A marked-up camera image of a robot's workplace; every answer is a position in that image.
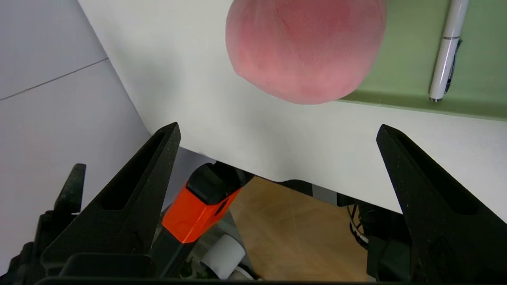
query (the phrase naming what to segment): pink fabric ball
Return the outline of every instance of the pink fabric ball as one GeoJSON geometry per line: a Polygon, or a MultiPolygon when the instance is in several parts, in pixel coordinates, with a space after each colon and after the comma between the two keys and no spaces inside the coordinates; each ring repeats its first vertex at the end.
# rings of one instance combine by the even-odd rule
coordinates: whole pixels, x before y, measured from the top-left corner
{"type": "Polygon", "coordinates": [[[385,24],[384,0],[234,0],[227,52],[234,71],[263,91],[319,104],[361,84],[385,24]]]}

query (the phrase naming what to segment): green mat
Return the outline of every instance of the green mat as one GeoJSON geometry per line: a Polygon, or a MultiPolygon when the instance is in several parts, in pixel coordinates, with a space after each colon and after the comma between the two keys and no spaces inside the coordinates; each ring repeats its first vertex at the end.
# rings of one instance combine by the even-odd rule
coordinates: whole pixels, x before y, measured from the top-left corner
{"type": "Polygon", "coordinates": [[[507,119],[507,0],[471,0],[449,92],[428,100],[449,1],[386,0],[387,29],[375,65],[341,100],[507,119]]]}

